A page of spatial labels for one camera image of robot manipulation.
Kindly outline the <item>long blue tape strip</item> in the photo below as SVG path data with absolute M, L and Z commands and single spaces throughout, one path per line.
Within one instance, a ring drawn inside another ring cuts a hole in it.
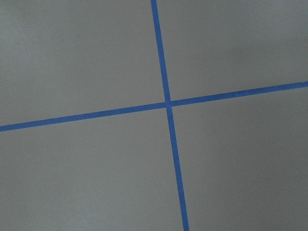
M 154 21 L 155 38 L 156 38 L 156 43 L 157 43 L 158 59 L 159 59 L 160 72 L 161 72 L 161 78 L 162 78 L 165 108 L 166 108 L 166 113 L 167 113 L 167 122 L 168 122 L 173 163 L 174 163 L 174 169 L 175 169 L 175 177 L 176 177 L 176 183 L 177 183 L 182 226 L 185 231 L 189 231 L 190 226 L 189 226 L 189 220 L 188 220 L 188 214 L 187 214 L 187 206 L 186 206 L 186 200 L 185 200 L 182 173 L 181 173 L 180 157 L 179 157 L 179 151 L 178 151 L 173 109 L 171 105 L 171 96 L 170 96 L 170 89 L 169 89 L 169 82 L 168 82 L 168 75 L 167 75 L 167 66 L 166 66 L 166 61 L 165 61 L 164 46 L 163 46 L 163 40 L 162 40 L 162 34 L 161 34 L 161 26 L 160 26 L 160 20 L 159 20 L 157 1 L 151 0 L 151 8 L 152 8 L 153 21 Z

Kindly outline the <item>crossing blue tape strip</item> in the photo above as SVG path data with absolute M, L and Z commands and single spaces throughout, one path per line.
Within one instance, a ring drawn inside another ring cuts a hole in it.
M 194 98 L 174 100 L 174 101 L 171 101 L 170 105 L 172 107 L 175 107 L 175 106 L 189 105 L 189 104 L 195 104 L 195 103 L 205 103 L 205 102 L 218 101 L 218 100 L 224 100 L 224 99 L 245 97 L 245 96 L 250 96 L 250 95 L 265 94 L 265 93 L 270 93 L 270 92 L 306 88 L 307 86 L 308 86 L 308 83 L 306 81 L 297 82 L 297 83 L 291 83 L 291 84 L 283 84 L 283 85 L 277 85 L 277 86 L 262 87 L 262 88 L 256 88 L 256 89 L 233 91 L 233 92 L 214 94 L 214 95 L 208 95 L 208 96 L 200 96 L 200 97 L 194 97 Z M 162 109 L 162 108 L 166 108 L 166 106 L 167 106 L 167 103 L 151 103 L 151 104 L 118 108 L 118 109 L 92 112 L 92 113 L 85 113 L 85 114 L 79 114 L 79 115 L 62 116 L 62 117 L 35 120 L 35 121 L 16 123 L 16 124 L 10 124 L 10 125 L 2 125 L 0 127 L 0 130 L 1 132 L 5 132 L 5 131 L 11 131 L 11 130 L 32 128 L 32 127 L 41 127 L 41 126 L 47 126 L 47 125 L 68 123 L 68 122 L 73 122 L 73 121 L 94 119 L 94 118 L 99 118 L 99 117 L 107 117 L 107 116 L 112 116 L 112 115 L 115 116 L 115 115 L 129 114 L 129 113 L 135 113 L 135 112 L 141 112 L 141 111 L 150 111 L 154 109 Z

